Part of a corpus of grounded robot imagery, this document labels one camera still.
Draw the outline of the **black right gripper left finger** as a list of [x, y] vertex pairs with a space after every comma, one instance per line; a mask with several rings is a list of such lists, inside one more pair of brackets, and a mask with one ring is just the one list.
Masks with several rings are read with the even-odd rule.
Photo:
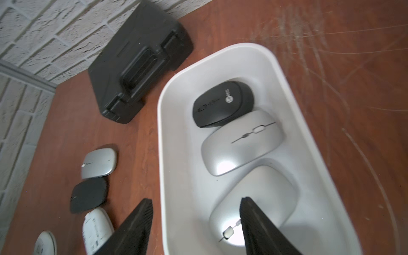
[[152, 222], [153, 202], [144, 198], [96, 254], [145, 255]]

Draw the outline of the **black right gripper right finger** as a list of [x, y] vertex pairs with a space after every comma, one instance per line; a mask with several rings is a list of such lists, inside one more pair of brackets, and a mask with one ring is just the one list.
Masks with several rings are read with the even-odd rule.
[[300, 251], [282, 234], [250, 197], [241, 199], [240, 220], [246, 254], [300, 254]]

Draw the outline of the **white mouse small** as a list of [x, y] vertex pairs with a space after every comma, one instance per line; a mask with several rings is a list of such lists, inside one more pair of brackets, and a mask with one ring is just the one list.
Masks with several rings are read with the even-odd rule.
[[215, 240], [232, 247], [243, 247], [240, 203], [250, 197], [266, 216], [281, 227], [298, 203], [295, 187], [279, 171], [261, 165], [250, 171], [215, 207], [209, 228]]

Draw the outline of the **black rounded wireless mouse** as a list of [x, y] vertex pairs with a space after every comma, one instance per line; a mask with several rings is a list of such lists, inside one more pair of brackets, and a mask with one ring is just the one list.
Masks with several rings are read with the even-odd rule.
[[247, 84], [226, 81], [195, 100], [192, 116], [200, 128], [219, 127], [251, 112], [254, 103], [254, 94]]

